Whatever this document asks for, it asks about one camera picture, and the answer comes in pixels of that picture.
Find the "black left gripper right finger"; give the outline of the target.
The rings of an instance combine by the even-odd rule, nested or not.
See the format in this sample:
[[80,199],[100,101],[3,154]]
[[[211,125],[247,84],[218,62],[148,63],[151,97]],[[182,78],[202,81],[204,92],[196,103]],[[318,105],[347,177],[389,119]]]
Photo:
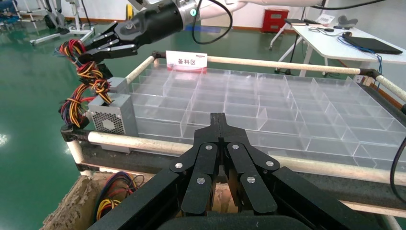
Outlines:
[[246,131],[230,126],[225,113],[219,114],[219,131],[227,183],[238,210],[274,214],[278,206],[269,186],[280,163],[252,146]]

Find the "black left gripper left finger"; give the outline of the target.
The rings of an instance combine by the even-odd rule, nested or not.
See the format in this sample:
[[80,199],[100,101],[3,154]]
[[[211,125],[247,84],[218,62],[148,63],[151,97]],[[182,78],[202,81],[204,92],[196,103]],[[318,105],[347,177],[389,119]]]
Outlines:
[[210,125],[195,130],[193,146],[169,166],[179,175],[183,216],[204,216],[211,210],[219,171],[220,117],[220,113],[211,113]]

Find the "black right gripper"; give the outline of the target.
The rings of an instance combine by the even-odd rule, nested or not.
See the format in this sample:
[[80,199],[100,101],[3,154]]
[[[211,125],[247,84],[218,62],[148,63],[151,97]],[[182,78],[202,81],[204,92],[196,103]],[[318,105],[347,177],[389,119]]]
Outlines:
[[86,52],[78,62],[101,62],[138,54],[138,48],[164,39],[183,29],[177,5],[164,1],[138,12],[126,22],[113,22],[85,46]]

